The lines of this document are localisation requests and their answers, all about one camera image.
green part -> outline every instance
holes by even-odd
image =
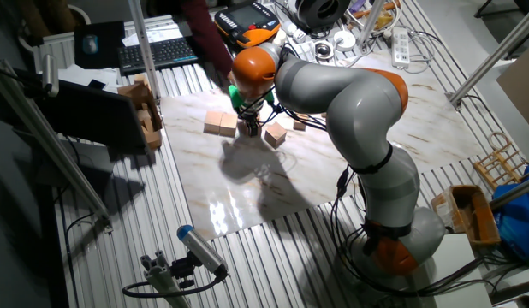
[[[238,88],[236,86],[229,86],[229,94],[232,107],[236,109],[240,108],[240,106],[244,104],[244,101],[241,99],[240,93],[238,92]]]
[[[272,94],[272,91],[269,91],[266,96],[264,96],[264,100],[266,100],[266,102],[269,104],[274,103],[274,94]]]

person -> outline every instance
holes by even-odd
[[[147,13],[183,15],[205,59],[213,64],[224,79],[232,80],[232,56],[224,46],[215,22],[211,20],[205,0],[149,0]]]

white power strip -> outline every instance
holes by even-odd
[[[409,63],[409,33],[406,28],[392,29],[392,66],[408,68]]]

orange handheld controller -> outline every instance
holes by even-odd
[[[280,29],[280,21],[274,13],[252,1],[217,12],[215,23],[230,42],[243,48],[264,43]]]

computer monitor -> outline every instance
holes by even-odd
[[[41,86],[40,75],[19,69],[15,73]],[[104,144],[123,154],[150,152],[131,98],[60,80],[56,97],[34,100],[57,133]]]

